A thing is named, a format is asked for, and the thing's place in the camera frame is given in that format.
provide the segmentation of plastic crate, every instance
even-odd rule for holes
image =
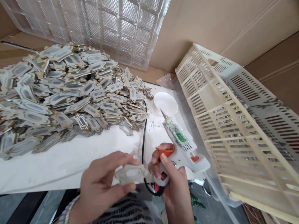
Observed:
[[[175,71],[224,191],[299,223],[299,117],[240,65],[198,44]]]
[[[170,0],[0,0],[23,32],[147,70]]]

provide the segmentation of wrist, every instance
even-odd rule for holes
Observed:
[[[170,224],[194,224],[192,206],[190,208],[176,211],[172,205],[165,205],[168,223]]]
[[[74,204],[69,213],[69,224],[87,224],[89,223],[84,215],[80,199]]]

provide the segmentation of pile of ornaments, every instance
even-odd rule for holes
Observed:
[[[0,69],[0,158],[45,152],[77,135],[119,125],[143,129],[151,89],[106,53],[69,43]]]

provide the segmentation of beige plastic crate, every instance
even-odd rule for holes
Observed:
[[[299,223],[299,117],[240,65],[198,44],[175,71],[224,191]]]

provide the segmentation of bracelet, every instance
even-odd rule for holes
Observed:
[[[65,210],[61,213],[61,216],[58,219],[58,224],[68,224],[69,223],[69,214],[74,206],[74,204],[79,200],[80,195],[78,195],[76,198],[74,198],[67,207],[65,207]]]

